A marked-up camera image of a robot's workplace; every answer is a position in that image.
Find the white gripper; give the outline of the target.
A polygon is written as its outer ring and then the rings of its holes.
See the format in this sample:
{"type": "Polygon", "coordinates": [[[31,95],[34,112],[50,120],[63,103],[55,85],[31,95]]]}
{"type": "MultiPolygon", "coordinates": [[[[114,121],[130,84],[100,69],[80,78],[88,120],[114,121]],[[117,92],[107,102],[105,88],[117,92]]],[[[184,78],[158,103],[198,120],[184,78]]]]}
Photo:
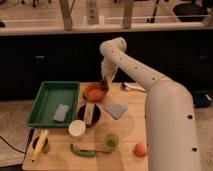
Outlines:
{"type": "Polygon", "coordinates": [[[106,82],[112,82],[115,79],[118,67],[114,64],[109,64],[106,62],[101,63],[101,75],[102,79],[106,82]]]}

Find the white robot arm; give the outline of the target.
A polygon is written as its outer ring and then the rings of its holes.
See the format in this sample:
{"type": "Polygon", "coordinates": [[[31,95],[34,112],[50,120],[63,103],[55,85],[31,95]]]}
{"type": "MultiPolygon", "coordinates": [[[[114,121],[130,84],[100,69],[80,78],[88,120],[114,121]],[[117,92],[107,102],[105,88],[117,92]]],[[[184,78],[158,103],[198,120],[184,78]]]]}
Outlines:
{"type": "Polygon", "coordinates": [[[100,45],[102,77],[122,70],[147,92],[145,99],[149,171],[202,171],[193,98],[180,83],[126,54],[114,38],[100,45]]]}

